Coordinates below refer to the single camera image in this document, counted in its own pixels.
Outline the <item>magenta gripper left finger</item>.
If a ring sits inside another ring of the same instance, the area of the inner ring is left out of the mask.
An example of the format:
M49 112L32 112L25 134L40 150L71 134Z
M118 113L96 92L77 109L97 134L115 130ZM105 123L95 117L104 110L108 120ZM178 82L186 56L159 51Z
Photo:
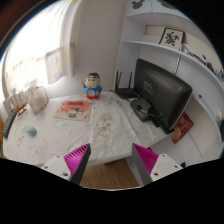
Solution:
M42 169L79 185L91 155L91 146L86 144L66 155L56 155Z

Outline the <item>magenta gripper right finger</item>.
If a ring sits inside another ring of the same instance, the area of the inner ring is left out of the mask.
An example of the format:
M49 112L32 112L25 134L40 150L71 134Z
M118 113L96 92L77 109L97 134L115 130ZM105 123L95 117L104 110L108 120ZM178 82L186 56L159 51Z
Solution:
M135 143L132 144L132 156L144 185L182 169L167 154L157 155L149 149Z

